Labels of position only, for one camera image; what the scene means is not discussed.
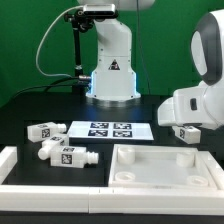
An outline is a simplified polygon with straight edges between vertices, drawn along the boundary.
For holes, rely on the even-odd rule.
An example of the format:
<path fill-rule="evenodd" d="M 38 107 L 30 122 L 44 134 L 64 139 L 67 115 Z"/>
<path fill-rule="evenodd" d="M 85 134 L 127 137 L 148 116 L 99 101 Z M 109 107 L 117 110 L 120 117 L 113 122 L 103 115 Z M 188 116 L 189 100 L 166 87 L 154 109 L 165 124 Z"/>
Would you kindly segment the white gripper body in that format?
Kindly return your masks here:
<path fill-rule="evenodd" d="M 175 90 L 157 110 L 160 126 L 201 126 L 209 122 L 203 106 L 204 87 Z"/>

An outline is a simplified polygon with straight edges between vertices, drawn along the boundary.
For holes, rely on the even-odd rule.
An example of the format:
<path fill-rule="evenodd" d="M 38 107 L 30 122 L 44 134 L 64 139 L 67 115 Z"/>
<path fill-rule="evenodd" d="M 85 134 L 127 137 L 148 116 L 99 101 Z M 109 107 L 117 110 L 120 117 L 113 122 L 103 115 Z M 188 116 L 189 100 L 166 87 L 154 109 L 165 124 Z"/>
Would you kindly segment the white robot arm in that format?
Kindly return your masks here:
<path fill-rule="evenodd" d="M 77 0 L 98 34 L 98 62 L 86 96 L 103 103 L 138 99 L 131 67 L 132 33 L 115 18 L 117 11 L 151 7 L 155 0 Z M 191 38 L 191 55 L 201 82 L 178 89 L 157 110 L 161 126 L 224 126 L 224 9 L 204 15 Z"/>

